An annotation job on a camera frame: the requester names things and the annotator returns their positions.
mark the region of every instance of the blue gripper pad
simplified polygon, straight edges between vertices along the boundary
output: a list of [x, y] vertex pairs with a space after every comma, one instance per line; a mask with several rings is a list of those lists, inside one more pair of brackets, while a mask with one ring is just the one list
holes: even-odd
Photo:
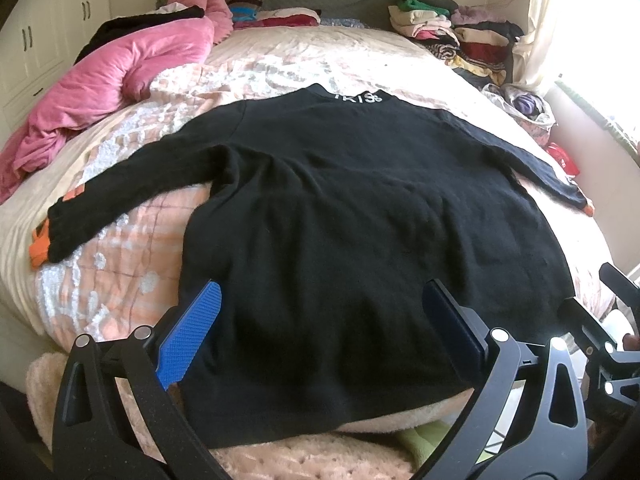
[[156, 375], [165, 390], [184, 377], [221, 304], [220, 286], [216, 282], [207, 283], [159, 346]]

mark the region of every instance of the sweater sleeve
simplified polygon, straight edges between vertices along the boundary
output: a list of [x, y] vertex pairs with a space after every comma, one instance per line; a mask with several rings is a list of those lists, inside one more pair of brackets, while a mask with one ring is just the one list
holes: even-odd
[[580, 188], [559, 179], [554, 169], [544, 160], [452, 114], [447, 114], [447, 121], [454, 128], [463, 130], [477, 142], [484, 144], [497, 162], [528, 178], [552, 196], [580, 210], [587, 207], [588, 201]]
[[206, 112], [87, 181], [71, 199], [60, 198], [47, 215], [47, 259], [68, 257], [145, 200], [215, 179], [228, 165], [229, 150], [220, 144], [238, 128], [245, 109], [246, 101], [238, 101]]

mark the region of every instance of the orange cuff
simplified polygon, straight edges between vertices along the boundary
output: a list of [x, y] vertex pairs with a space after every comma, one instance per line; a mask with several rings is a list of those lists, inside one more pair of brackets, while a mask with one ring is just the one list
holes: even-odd
[[49, 246], [49, 218], [36, 227], [31, 233], [33, 244], [29, 246], [29, 258], [31, 259], [31, 269], [35, 270], [48, 259]]

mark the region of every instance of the green cloth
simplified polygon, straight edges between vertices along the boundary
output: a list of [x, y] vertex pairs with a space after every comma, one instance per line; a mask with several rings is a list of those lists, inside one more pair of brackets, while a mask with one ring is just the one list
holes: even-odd
[[[396, 433], [396, 437], [400, 444], [414, 457], [414, 467], [417, 470], [427, 461], [449, 430], [450, 426], [448, 424], [436, 420], [417, 428], [399, 431]], [[490, 457], [490, 454], [483, 451], [480, 458], [478, 458], [478, 462], [487, 460]]]
[[404, 12], [409, 12], [410, 10], [434, 10], [438, 14], [444, 14], [447, 17], [450, 16], [450, 12], [447, 9], [427, 5], [418, 0], [405, 0], [398, 5], [398, 9], [404, 10]]

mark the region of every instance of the black sweater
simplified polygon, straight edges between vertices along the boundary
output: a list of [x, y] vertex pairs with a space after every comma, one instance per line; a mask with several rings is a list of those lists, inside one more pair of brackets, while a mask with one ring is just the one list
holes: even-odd
[[465, 388], [420, 302], [440, 278], [489, 327], [562, 333], [564, 254], [513, 170], [577, 208], [575, 186], [444, 110], [313, 85], [215, 108], [49, 210], [60, 261], [156, 194], [212, 181], [184, 235], [180, 304], [222, 310], [181, 382], [209, 447], [332, 430]]

